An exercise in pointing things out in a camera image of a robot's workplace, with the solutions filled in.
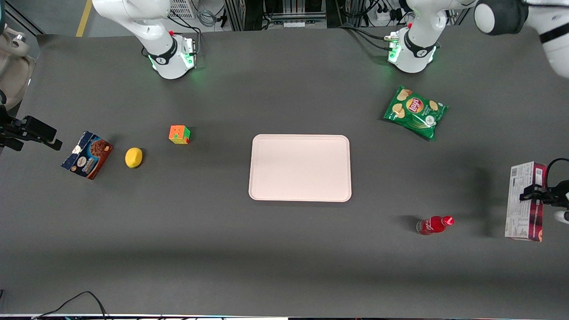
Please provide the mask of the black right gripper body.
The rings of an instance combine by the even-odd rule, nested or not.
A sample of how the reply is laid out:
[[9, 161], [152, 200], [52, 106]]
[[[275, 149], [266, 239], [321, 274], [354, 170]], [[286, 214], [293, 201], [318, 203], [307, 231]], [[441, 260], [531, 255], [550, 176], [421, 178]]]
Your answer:
[[24, 142], [20, 140], [23, 136], [23, 125], [25, 120], [11, 117], [4, 104], [0, 106], [0, 148], [5, 147], [14, 151], [21, 151]]

